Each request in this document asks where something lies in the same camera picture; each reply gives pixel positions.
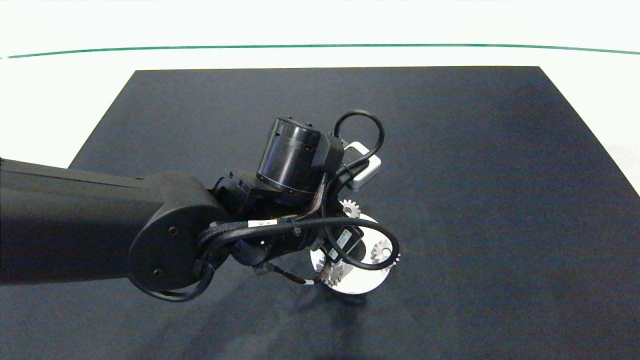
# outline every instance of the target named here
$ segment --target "gear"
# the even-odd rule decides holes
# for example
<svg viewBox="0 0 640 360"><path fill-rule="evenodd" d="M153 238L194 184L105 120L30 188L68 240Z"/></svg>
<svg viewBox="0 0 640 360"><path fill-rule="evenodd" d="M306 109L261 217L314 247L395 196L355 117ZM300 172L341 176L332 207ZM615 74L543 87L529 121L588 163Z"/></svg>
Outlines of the gear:
<svg viewBox="0 0 640 360"><path fill-rule="evenodd" d="M389 239L387 238L382 239L377 244L373 245L373 249L371 249L372 263L379 264L384 260L388 259L389 256L391 256L392 248L393 248L393 245L391 245L391 241L389 241ZM392 267L398 264L398 261L400 261L400 254L398 254L398 257L391 265L382 269L382 271L389 271Z"/></svg>
<svg viewBox="0 0 640 360"><path fill-rule="evenodd" d="M340 204L342 205L342 210L350 218L360 218L360 205L356 205L355 201L342 200L340 201Z"/></svg>
<svg viewBox="0 0 640 360"><path fill-rule="evenodd" d="M316 265L316 271L322 271L324 267L324 259L320 260L320 263ZM320 275L320 280L325 283L327 286L336 286L345 276L344 266L342 262L338 262L337 264L332 264L329 266L329 269Z"/></svg>

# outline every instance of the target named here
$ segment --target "green line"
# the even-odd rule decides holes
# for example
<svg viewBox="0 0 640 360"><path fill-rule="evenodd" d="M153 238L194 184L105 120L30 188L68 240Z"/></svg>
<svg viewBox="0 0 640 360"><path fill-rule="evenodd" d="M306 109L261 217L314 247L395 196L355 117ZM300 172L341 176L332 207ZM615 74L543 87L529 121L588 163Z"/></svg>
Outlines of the green line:
<svg viewBox="0 0 640 360"><path fill-rule="evenodd" d="M588 47L568 47L549 45L515 45L515 44L306 44L306 45L185 45L185 46L142 46L142 47L107 47L104 49L81 49L52 51L49 53L35 53L7 56L7 59L30 58L34 56L48 56L77 53L101 53L104 51L130 51L130 50L185 50L185 49L277 49L277 48L303 48L303 47L519 47L525 49L553 49L593 51L597 53L631 54L640 55L639 51L591 49Z"/></svg>

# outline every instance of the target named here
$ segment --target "white floor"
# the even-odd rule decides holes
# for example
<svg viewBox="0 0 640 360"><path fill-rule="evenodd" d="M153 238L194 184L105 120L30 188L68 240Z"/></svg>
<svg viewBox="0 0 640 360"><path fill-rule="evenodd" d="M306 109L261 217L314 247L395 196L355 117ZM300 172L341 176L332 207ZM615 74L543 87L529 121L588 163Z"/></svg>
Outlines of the white floor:
<svg viewBox="0 0 640 360"><path fill-rule="evenodd" d="M640 52L633 1L0 1L0 156L67 167L135 70L540 66L640 193L640 54L517 47L137 50L176 45L524 44Z"/></svg>

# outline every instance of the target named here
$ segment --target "cable tie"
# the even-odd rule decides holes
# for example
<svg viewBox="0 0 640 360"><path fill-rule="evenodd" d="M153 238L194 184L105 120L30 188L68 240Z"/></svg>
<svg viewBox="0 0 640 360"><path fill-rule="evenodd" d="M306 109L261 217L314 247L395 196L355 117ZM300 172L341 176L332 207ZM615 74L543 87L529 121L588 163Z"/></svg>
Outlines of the cable tie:
<svg viewBox="0 0 640 360"><path fill-rule="evenodd" d="M350 178L353 179L354 177L356 177L356 174L353 173L353 171L347 166L347 164L342 164L342 167L344 167L347 170Z"/></svg>
<svg viewBox="0 0 640 360"><path fill-rule="evenodd" d="M293 220L293 218L289 218L288 220L291 222L291 225L293 225L294 234L296 234L296 236L302 235L302 229L297 225L296 221Z"/></svg>

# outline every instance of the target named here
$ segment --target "white disc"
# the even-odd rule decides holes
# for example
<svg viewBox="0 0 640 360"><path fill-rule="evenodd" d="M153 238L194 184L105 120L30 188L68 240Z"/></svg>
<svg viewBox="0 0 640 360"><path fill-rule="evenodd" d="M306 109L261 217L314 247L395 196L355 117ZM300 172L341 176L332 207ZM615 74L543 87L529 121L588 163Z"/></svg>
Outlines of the white disc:
<svg viewBox="0 0 640 360"><path fill-rule="evenodd" d="M371 217L360 214L360 218L364 220L369 220L373 222L377 222L373 220ZM363 260L364 263L370 263L369 254L373 250L373 247L379 243L381 240L387 239L381 232L374 229L369 229L368 227L359 227L364 235L362 236L362 242L366 247L365 258ZM316 250L310 252L311 255L311 263L315 268L318 267L324 261L324 254L321 250ZM335 291L339 291L345 294L364 294L369 291L377 288L382 284L387 276L389 275L389 269L383 270L364 270L361 268L357 268L353 265L349 265L342 260L338 261L336 265L343 266L342 279L337 284L328 284L331 289Z"/></svg>

